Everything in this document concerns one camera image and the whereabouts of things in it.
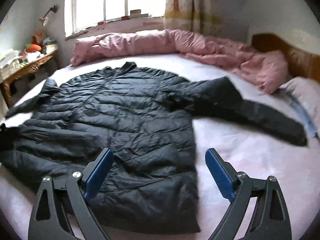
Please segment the books on windowsill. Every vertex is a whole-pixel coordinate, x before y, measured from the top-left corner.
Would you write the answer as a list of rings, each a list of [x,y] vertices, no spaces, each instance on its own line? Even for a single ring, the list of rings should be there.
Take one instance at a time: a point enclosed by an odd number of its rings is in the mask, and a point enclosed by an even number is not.
[[[149,17],[151,17],[150,14],[148,14],[148,13],[143,14],[143,13],[141,13],[140,9],[137,9],[137,10],[131,10],[130,14],[126,15],[126,16],[121,16],[119,18],[100,21],[97,23],[97,25],[100,26],[100,25],[104,25],[107,23],[111,23],[111,22],[126,21],[126,20],[135,19],[135,18],[149,18]]]

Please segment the pink duvet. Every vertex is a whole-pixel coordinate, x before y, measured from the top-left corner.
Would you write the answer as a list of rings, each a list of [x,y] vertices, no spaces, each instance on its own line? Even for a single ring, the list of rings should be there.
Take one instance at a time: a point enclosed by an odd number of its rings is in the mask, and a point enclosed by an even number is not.
[[[151,54],[179,54],[189,60],[220,67],[268,94],[285,83],[289,74],[287,59],[279,50],[262,53],[245,43],[181,29],[79,38],[70,63],[78,66],[97,59]]]

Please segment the wooden white headboard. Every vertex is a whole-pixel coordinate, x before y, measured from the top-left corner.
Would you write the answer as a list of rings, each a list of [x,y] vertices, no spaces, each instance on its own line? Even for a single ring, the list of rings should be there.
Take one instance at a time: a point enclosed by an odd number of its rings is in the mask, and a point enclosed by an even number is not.
[[[319,38],[301,29],[283,25],[252,26],[247,40],[261,51],[281,51],[289,65],[292,77],[319,81]]]

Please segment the white framed window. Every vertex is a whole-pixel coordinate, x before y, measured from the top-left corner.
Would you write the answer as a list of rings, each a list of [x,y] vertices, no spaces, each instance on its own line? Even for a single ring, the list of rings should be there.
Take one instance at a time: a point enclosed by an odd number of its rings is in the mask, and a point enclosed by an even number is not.
[[[65,35],[67,37],[97,23],[126,16],[140,9],[151,17],[162,17],[166,0],[65,0]]]

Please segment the orange plush toy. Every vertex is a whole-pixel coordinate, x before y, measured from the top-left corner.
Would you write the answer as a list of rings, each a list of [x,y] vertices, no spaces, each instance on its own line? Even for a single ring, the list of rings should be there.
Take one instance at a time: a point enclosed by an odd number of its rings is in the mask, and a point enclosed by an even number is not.
[[[41,51],[42,48],[41,46],[37,45],[37,44],[31,44],[27,49],[26,51],[28,53],[32,53],[32,52],[36,52],[36,51]]]

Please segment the black puffer jacket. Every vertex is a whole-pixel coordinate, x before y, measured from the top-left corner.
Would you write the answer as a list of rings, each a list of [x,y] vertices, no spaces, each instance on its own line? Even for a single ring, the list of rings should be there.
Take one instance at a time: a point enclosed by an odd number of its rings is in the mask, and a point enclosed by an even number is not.
[[[192,118],[218,117],[253,126],[297,146],[303,126],[266,105],[245,100],[229,78],[191,82],[175,73],[127,62],[57,85],[11,108],[32,112],[1,163],[37,189],[50,175],[82,170],[104,149],[110,175],[91,208],[105,226],[150,234],[198,233],[196,142]]]

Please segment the stack of books on table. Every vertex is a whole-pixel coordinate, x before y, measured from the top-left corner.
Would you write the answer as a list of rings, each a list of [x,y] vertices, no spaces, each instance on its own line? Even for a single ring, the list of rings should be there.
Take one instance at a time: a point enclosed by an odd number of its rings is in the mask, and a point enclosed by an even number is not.
[[[43,54],[50,54],[54,51],[58,50],[58,44],[56,40],[51,40],[49,37],[44,39],[43,44],[42,44],[42,50],[41,52]]]

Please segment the pink floral bed sheet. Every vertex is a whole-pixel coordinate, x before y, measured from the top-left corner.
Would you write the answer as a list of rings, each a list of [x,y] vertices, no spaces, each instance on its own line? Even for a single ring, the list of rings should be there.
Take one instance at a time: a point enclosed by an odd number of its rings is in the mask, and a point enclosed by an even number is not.
[[[75,76],[107,66],[118,68],[130,61],[138,67],[163,69],[190,81],[228,76],[243,98],[269,105],[298,120],[295,111],[280,96],[264,94],[231,73],[184,59],[177,54],[98,60],[78,67],[70,65],[57,70],[51,78],[61,85]],[[193,120],[193,127],[197,143],[196,168],[200,198],[198,223],[201,232],[191,235],[144,235],[106,228],[111,238],[208,239],[229,205],[229,201],[221,196],[204,163],[205,151],[213,147],[237,171],[244,171],[253,178],[266,179],[273,175],[278,179],[289,210],[292,239],[300,239],[319,211],[319,141],[308,133],[308,147],[298,147],[256,129],[218,118],[197,118]],[[21,239],[27,239],[28,236],[34,198],[34,193],[1,165],[1,211]]]

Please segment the pink pillow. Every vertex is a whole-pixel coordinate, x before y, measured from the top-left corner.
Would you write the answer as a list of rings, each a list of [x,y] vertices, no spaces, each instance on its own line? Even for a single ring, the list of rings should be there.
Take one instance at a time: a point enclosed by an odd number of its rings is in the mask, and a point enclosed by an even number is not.
[[[295,77],[282,85],[280,91],[289,92],[306,109],[319,133],[319,83],[313,79]]]

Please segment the stack of papers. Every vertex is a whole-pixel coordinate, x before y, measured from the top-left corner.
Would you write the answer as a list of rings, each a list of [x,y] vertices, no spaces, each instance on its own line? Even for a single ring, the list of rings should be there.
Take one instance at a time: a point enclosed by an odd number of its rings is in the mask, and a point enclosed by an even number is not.
[[[1,78],[6,79],[21,69],[19,51],[9,49],[1,55]]]

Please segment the blue cloth by pillow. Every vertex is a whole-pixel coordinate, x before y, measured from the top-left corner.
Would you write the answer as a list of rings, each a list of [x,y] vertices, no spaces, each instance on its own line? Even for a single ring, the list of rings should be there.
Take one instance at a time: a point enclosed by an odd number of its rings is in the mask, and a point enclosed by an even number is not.
[[[306,130],[313,138],[319,140],[318,129],[306,109],[289,92],[285,94],[290,99],[290,106],[295,110]]]

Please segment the carved wooden side table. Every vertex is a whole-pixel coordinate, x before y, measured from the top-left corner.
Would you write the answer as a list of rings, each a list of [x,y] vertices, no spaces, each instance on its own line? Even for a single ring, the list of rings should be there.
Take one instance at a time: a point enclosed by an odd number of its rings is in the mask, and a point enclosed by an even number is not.
[[[47,63],[50,59],[54,59],[57,66],[59,66],[59,60],[57,58],[57,50],[43,55],[42,57],[38,58],[37,60],[26,64],[24,67],[16,71],[15,73],[9,75],[6,79],[1,82],[1,93],[3,95],[4,101],[8,108],[11,108],[14,105],[12,100],[12,94],[10,91],[10,85],[18,80],[23,78],[28,74],[35,74],[43,64]]]

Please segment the tree print curtain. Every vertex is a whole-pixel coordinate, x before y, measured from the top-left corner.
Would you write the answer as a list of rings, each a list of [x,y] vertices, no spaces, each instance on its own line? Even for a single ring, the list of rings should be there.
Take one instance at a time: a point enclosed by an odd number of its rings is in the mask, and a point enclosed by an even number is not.
[[[221,33],[223,19],[217,14],[217,0],[166,0],[163,27],[206,36]]]

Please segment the wall mounted lamp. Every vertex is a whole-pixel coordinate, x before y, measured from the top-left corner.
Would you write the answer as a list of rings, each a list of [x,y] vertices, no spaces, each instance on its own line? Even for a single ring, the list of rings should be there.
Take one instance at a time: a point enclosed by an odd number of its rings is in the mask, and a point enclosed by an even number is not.
[[[57,12],[57,5],[53,5],[52,7],[50,7],[49,10],[46,12],[46,14],[43,17],[39,18],[39,22],[42,24],[42,26],[45,26],[48,23],[49,21],[48,15],[51,12],[54,14]]]

